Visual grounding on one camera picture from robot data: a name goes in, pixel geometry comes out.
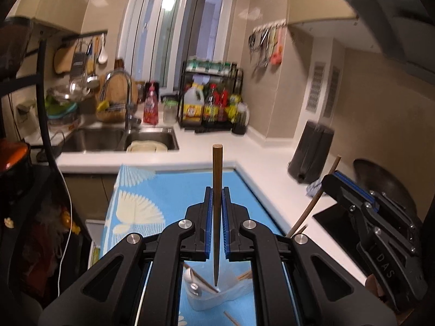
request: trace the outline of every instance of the kitchen counter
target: kitchen counter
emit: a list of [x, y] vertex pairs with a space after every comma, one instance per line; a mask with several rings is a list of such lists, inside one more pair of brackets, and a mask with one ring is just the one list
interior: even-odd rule
[[[91, 125], [91, 127], [100, 126], [101, 123]], [[294, 154], [291, 146], [264, 147], [254, 140], [257, 136], [250, 136], [249, 133], [245, 136], [232, 133], [197, 135], [193, 131], [180, 129], [178, 124], [173, 127], [180, 147], [178, 151], [150, 154], [69, 152], [61, 154], [57, 164], [63, 173], [115, 174], [121, 164], [155, 171], [211, 170], [212, 145], [220, 143], [223, 145], [224, 168], [234, 168], [239, 172], [282, 230], [289, 231], [310, 202], [310, 197], [306, 196], [306, 185], [299, 185], [287, 173], [288, 162]], [[328, 159], [325, 172], [332, 165], [333, 159]], [[349, 168], [343, 164], [340, 164], [338, 169], [346, 174], [349, 172]], [[331, 197], [322, 197], [312, 215], [333, 204], [335, 201]], [[306, 222], [308, 227], [304, 234], [307, 234], [357, 280], [364, 283], [365, 275], [317, 221], [310, 216]]]

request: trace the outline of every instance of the wooden chopstick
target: wooden chopstick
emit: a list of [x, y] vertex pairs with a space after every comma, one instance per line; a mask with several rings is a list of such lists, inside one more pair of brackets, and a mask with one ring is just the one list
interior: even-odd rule
[[[338, 164], [340, 163], [340, 159], [341, 159], [341, 157], [339, 155], [337, 155], [337, 157], [334, 161], [334, 164], [332, 165], [328, 174], [333, 174], [335, 172]], [[287, 238], [291, 238], [296, 233], [296, 231], [299, 229], [301, 224], [307, 219], [307, 217], [309, 216], [309, 214], [313, 210], [314, 206], [316, 206], [316, 203], [322, 197], [322, 195], [323, 195], [323, 189], [322, 189], [322, 187], [320, 187], [319, 191], [317, 191], [317, 193], [314, 195], [310, 204], [305, 209], [304, 213], [302, 213], [302, 215], [297, 220], [296, 224], [290, 229], [290, 232], [288, 232], [288, 234], [286, 235]]]
[[305, 224], [302, 228], [300, 228], [300, 229], [296, 232], [295, 235], [302, 234], [302, 233], [304, 232], [304, 230], [306, 229], [306, 227], [308, 227], [308, 224]]
[[239, 281], [243, 280], [251, 280], [252, 279], [252, 270], [246, 271], [237, 277]]
[[220, 205], [222, 201], [222, 157], [223, 146], [213, 145], [213, 276], [215, 286], [219, 278], [220, 252]]
[[231, 321], [235, 326], [241, 326], [241, 324], [238, 323], [238, 322], [236, 321], [236, 319], [233, 318], [230, 314], [228, 314], [227, 311], [224, 311], [223, 313], [225, 314], [225, 316], [226, 316], [227, 318], [230, 319], [230, 321]]
[[210, 288], [212, 291], [214, 291], [215, 293], [219, 293], [219, 291], [214, 288], [214, 286], [212, 286], [209, 282], [207, 282], [198, 272], [196, 272], [192, 267], [190, 267], [186, 262], [184, 263], [184, 268], [188, 269], [190, 268], [192, 273], [194, 274], [194, 276], [196, 278], [198, 278], [201, 282], [203, 282], [208, 288]]

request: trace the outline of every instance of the sink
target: sink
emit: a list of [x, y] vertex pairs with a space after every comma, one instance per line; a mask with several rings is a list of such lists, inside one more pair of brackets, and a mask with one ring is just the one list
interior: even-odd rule
[[118, 150], [126, 151], [133, 141], [157, 141], [167, 146], [168, 151], [178, 150], [177, 138], [172, 127], [141, 128], [139, 131], [131, 130], [121, 141]]
[[179, 149], [173, 128], [156, 126], [127, 133], [120, 128], [80, 128], [65, 139], [62, 152], [126, 151], [133, 141], [157, 141], [169, 151]]
[[79, 128], [65, 139], [62, 152], [115, 151], [123, 135], [120, 128]]

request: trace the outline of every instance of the plate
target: plate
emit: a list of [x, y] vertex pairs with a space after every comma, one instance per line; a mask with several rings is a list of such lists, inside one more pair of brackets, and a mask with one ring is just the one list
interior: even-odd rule
[[133, 141], [127, 147], [130, 152], [167, 152], [167, 146], [157, 141]]

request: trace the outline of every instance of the clear plastic bag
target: clear plastic bag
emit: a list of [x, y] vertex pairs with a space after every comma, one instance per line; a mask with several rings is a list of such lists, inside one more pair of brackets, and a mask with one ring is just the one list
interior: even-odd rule
[[218, 288], [213, 291], [197, 277], [199, 274], [204, 280], [213, 280], [213, 270], [209, 267], [202, 269], [194, 266], [192, 269], [185, 269], [183, 274], [183, 286], [187, 294], [189, 304], [193, 310], [203, 311], [214, 308], [229, 300], [235, 300], [253, 291], [252, 279], [242, 279], [242, 274], [236, 275], [234, 265], [226, 264], [221, 266], [219, 271]]

